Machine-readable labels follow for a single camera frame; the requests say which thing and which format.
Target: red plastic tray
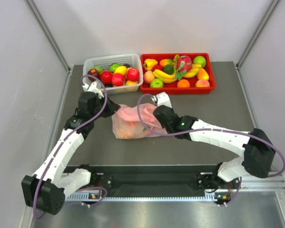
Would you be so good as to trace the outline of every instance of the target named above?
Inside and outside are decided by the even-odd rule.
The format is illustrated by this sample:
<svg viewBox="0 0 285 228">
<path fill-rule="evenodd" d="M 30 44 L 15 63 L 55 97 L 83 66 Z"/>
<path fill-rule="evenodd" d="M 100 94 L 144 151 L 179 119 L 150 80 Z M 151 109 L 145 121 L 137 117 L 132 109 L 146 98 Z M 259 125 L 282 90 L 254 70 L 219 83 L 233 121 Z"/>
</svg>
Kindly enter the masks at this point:
<svg viewBox="0 0 285 228">
<path fill-rule="evenodd" d="M 178 80 L 176 80 L 173 83 L 164 83 L 163 88 L 150 88 L 150 84 L 144 82 L 141 85 L 141 90 L 143 91 L 144 94 L 156 95 L 161 92 L 166 92 L 167 94 L 209 94 L 213 89 L 215 89 L 216 85 L 215 85 L 214 75 L 212 72 L 209 55 L 207 53 L 178 53 L 178 54 L 180 56 L 189 56 L 192 60 L 196 56 L 203 56 L 206 59 L 207 63 L 204 69 L 209 75 L 210 87 L 206 87 L 206 88 L 195 87 L 195 83 L 197 82 L 198 79 L 196 76 L 194 76 L 192 78 L 184 78 L 190 82 L 190 87 L 188 88 L 178 88 L 177 87 Z M 166 58 L 173 59 L 175 55 L 176 54 L 143 54 L 141 56 L 142 67 L 143 67 L 144 61 L 148 58 L 156 59 L 159 62 L 162 59 L 166 59 Z"/>
</svg>

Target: metal corner post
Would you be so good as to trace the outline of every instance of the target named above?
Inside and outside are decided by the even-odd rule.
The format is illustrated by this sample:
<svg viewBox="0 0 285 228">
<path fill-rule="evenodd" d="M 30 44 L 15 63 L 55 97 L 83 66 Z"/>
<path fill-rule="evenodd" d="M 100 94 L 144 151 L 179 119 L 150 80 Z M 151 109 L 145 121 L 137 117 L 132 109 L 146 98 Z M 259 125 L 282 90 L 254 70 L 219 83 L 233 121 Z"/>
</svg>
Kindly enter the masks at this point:
<svg viewBox="0 0 285 228">
<path fill-rule="evenodd" d="M 46 38 L 48 39 L 51 47 L 53 48 L 54 52 L 56 53 L 57 57 L 59 58 L 62 66 L 66 69 L 67 72 L 70 71 L 70 67 L 67 64 L 66 59 L 64 58 L 64 56 L 62 55 L 56 41 L 54 40 L 51 32 L 49 31 L 45 21 L 43 20 L 37 6 L 35 5 L 33 0 L 24 0 L 27 4 L 27 6 L 29 7 L 29 9 L 31 10 L 31 12 L 33 13 L 36 21 L 38 22 L 38 24 L 40 25 L 42 31 L 44 32 Z"/>
<path fill-rule="evenodd" d="M 239 59 L 239 62 L 236 64 L 237 68 L 241 68 L 243 63 L 245 62 L 247 56 L 249 55 L 250 51 L 252 50 L 253 46 L 255 45 L 256 41 L 260 37 L 261 33 L 263 32 L 265 26 L 269 22 L 269 19 L 273 15 L 273 12 L 277 8 L 278 4 L 281 2 L 281 0 L 272 0 L 267 12 L 265 13 L 264 17 L 262 18 L 260 24 L 258 25 L 256 31 L 254 32 L 251 40 L 249 41 L 247 47 L 245 48 L 241 58 Z"/>
</svg>

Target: peach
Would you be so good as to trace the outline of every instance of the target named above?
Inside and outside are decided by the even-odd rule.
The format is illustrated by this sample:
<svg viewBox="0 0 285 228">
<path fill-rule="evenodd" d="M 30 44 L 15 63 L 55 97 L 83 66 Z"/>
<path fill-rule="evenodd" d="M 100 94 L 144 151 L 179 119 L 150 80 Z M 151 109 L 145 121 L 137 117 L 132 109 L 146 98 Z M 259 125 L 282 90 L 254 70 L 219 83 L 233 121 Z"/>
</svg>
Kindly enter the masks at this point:
<svg viewBox="0 0 285 228">
<path fill-rule="evenodd" d="M 195 86 L 196 87 L 210 87 L 210 83 L 207 80 L 201 79 L 196 82 Z"/>
<path fill-rule="evenodd" d="M 144 81 L 145 83 L 150 84 L 153 79 L 155 79 L 155 77 L 154 77 L 152 71 L 148 70 L 146 73 L 144 73 L 143 81 Z"/>
</svg>

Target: avocado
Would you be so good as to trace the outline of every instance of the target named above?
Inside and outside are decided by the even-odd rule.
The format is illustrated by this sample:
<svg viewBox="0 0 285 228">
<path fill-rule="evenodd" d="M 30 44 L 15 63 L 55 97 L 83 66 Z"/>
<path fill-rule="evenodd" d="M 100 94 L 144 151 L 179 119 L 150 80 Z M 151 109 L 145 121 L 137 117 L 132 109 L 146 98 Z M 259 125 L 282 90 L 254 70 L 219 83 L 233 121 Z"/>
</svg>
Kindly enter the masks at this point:
<svg viewBox="0 0 285 228">
<path fill-rule="evenodd" d="M 123 66 L 125 66 L 126 68 L 130 68 L 131 67 L 131 65 L 127 64 L 127 63 L 123 64 Z"/>
<path fill-rule="evenodd" d="M 163 68 L 163 71 L 168 74 L 168 75 L 173 75 L 174 73 L 174 67 L 172 65 L 166 65 L 164 68 Z"/>
<path fill-rule="evenodd" d="M 114 71 L 116 70 L 116 68 L 120 67 L 120 65 L 118 63 L 113 63 L 112 65 L 110 65 L 109 67 L 109 71 L 111 71 L 112 73 L 114 73 Z"/>
</svg>

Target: mango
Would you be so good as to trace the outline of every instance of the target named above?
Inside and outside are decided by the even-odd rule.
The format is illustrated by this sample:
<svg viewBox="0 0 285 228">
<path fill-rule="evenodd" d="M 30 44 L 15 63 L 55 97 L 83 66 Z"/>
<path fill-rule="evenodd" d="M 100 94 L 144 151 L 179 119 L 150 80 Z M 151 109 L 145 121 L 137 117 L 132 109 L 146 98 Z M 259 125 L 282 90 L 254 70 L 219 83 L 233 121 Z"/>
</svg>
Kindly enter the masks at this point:
<svg viewBox="0 0 285 228">
<path fill-rule="evenodd" d="M 198 80 L 209 80 L 209 75 L 205 69 L 201 68 L 197 74 Z"/>
<path fill-rule="evenodd" d="M 161 61 L 160 61 L 160 65 L 162 66 L 162 67 L 165 67 L 166 65 L 171 65 L 173 63 L 173 59 L 162 59 Z"/>
</svg>

